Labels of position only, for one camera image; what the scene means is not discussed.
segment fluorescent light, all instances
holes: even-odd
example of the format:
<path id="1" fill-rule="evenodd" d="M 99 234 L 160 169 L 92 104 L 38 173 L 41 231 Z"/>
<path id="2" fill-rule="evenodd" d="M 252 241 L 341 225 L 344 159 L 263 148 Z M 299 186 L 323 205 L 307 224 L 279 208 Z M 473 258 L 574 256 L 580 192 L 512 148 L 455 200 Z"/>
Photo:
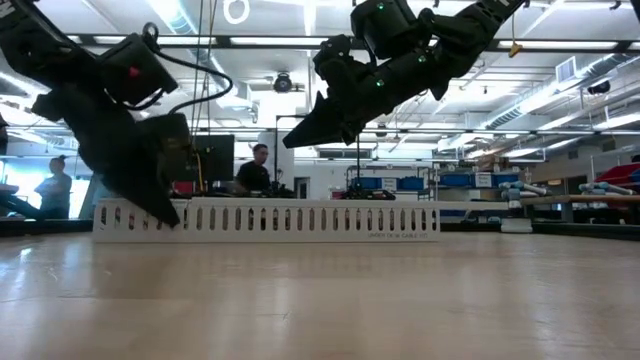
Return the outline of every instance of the fluorescent light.
<path id="1" fill-rule="evenodd" d="M 36 135 L 32 132 L 29 131 L 24 131 L 24 130 L 12 130 L 11 128 L 9 128 L 7 130 L 7 133 L 9 134 L 9 136 L 14 136 L 23 140 L 27 140 L 27 141 L 31 141 L 37 144 L 42 144 L 42 145 L 46 145 L 47 144 L 47 140 L 45 140 L 42 136 L 40 135 Z"/>
<path id="2" fill-rule="evenodd" d="M 376 143 L 360 143 L 360 149 L 373 149 L 378 146 Z M 343 150 L 343 149 L 355 149 L 357 148 L 357 144 L 353 143 L 351 145 L 345 145 L 343 143 L 332 143 L 332 144 L 322 144 L 317 146 L 318 149 L 332 149 L 332 150 Z"/>
<path id="3" fill-rule="evenodd" d="M 176 36 L 162 35 L 158 37 L 158 45 L 209 45 L 217 44 L 213 36 Z"/>
<path id="4" fill-rule="evenodd" d="M 570 122 L 571 120 L 573 120 L 573 118 L 569 117 L 569 116 L 565 116 L 565 117 L 561 117 L 560 119 L 556 119 L 553 120 L 551 122 L 548 122 L 542 126 L 540 126 L 538 128 L 538 130 L 549 130 L 549 129 L 553 129 L 554 127 L 559 127 L 562 126 L 568 122 Z"/>
<path id="5" fill-rule="evenodd" d="M 613 49 L 618 45 L 616 41 L 529 41 L 521 40 L 517 42 L 525 49 L 557 49 L 557 50 L 573 50 L 573 49 Z M 510 49 L 513 41 L 500 41 L 498 48 Z"/>
<path id="6" fill-rule="evenodd" d="M 402 143 L 396 150 L 435 150 L 438 144 L 432 143 Z"/>
<path id="7" fill-rule="evenodd" d="M 226 128 L 234 128 L 234 127 L 242 126 L 242 122 L 240 120 L 238 120 L 238 119 L 218 120 L 218 123 L 220 123 L 220 125 L 222 125 L 223 127 L 226 127 Z"/>
<path id="8" fill-rule="evenodd" d="M 124 36 L 94 36 L 93 40 L 98 44 L 115 45 L 124 40 L 124 38 Z"/>
<path id="9" fill-rule="evenodd" d="M 45 90 L 43 88 L 39 88 L 37 86 L 31 85 L 25 81 L 19 80 L 13 76 L 7 75 L 3 72 L 0 72 L 0 78 L 10 82 L 11 84 L 19 87 L 20 89 L 22 89 L 24 92 L 26 92 L 27 94 L 29 94 L 30 96 L 35 97 L 36 95 L 41 95 L 45 93 Z"/>
<path id="10" fill-rule="evenodd" d="M 504 154 L 505 157 L 520 157 L 520 156 L 525 156 L 525 155 L 529 155 L 531 153 L 534 153 L 536 151 L 538 151 L 540 149 L 538 148 L 525 148 L 525 149 L 516 149 L 516 150 L 511 150 L 508 153 Z"/>
<path id="11" fill-rule="evenodd" d="M 547 149 L 550 149 L 550 150 L 551 150 L 551 149 L 561 148 L 561 147 L 563 147 L 563 146 L 565 146 L 565 145 L 569 145 L 569 144 L 571 144 L 572 142 L 577 141 L 577 140 L 578 140 L 578 139 L 569 139 L 569 140 L 560 141 L 560 142 L 557 142 L 557 143 L 555 143 L 555 144 L 553 144 L 553 145 L 549 145 L 549 146 L 547 146 Z"/>
<path id="12" fill-rule="evenodd" d="M 327 38 L 322 37 L 232 37 L 234 45 L 290 45 L 319 46 Z"/>
<path id="13" fill-rule="evenodd" d="M 164 21 L 174 20 L 184 12 L 180 1 L 177 0 L 147 0 L 147 3 Z"/>
<path id="14" fill-rule="evenodd" d="M 593 127 L 594 130 L 607 130 L 618 126 L 631 124 L 633 122 L 640 121 L 640 114 L 629 114 L 624 116 L 618 116 L 610 118 L 609 120 L 600 123 Z"/>
<path id="15" fill-rule="evenodd" d="M 455 123 L 436 123 L 436 122 L 430 122 L 430 123 L 422 123 L 422 125 L 418 126 L 418 129 L 454 129 L 456 126 L 458 126 Z"/>

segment table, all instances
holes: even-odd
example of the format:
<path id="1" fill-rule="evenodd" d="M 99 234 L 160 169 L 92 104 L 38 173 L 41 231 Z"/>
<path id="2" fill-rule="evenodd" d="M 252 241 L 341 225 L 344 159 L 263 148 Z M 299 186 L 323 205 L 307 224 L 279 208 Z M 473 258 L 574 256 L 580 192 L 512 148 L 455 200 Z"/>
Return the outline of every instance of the table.
<path id="1" fill-rule="evenodd" d="M 573 222 L 573 203 L 623 203 L 629 207 L 632 224 L 640 224 L 638 217 L 638 205 L 640 205 L 640 195 L 557 195 L 544 196 L 538 198 L 522 199 L 521 203 L 527 208 L 529 216 L 533 216 L 534 205 L 562 204 L 562 220 Z"/>

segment person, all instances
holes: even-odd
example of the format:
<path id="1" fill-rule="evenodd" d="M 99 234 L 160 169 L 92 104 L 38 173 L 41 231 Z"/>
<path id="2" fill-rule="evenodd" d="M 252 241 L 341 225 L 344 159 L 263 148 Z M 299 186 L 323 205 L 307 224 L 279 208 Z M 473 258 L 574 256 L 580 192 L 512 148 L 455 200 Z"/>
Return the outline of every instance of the person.
<path id="1" fill-rule="evenodd" d="M 236 191 L 247 193 L 251 191 L 265 191 L 271 186 L 269 171 L 264 163 L 269 157 L 269 148 L 265 144 L 253 147 L 253 160 L 240 166 L 236 175 Z"/>
<path id="2" fill-rule="evenodd" d="M 40 211 L 45 219 L 69 218 L 72 180 L 64 173 L 64 159 L 64 155 L 51 159 L 49 169 L 53 176 L 43 181 L 35 190 L 42 196 Z"/>

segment man in black shirt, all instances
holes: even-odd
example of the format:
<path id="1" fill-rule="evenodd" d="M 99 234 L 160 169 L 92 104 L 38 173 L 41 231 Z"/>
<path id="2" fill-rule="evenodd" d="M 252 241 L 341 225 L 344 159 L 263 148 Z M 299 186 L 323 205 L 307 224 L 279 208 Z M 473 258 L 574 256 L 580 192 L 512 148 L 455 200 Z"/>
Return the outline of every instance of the man in black shirt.
<path id="1" fill-rule="evenodd" d="M 269 156 L 269 148 L 265 144 L 253 147 L 253 160 L 242 164 L 236 175 L 236 187 L 238 192 L 265 191 L 269 189 L 269 171 L 264 163 Z"/>

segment security camera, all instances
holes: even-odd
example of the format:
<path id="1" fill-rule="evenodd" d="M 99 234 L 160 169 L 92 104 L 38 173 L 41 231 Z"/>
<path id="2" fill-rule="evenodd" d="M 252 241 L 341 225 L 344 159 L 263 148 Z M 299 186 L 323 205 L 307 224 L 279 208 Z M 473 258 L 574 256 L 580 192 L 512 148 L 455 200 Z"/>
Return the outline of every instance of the security camera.
<path id="1" fill-rule="evenodd" d="M 285 94 L 291 91 L 293 83 L 289 78 L 289 73 L 279 73 L 276 80 L 273 82 L 273 90 L 278 94 Z"/>

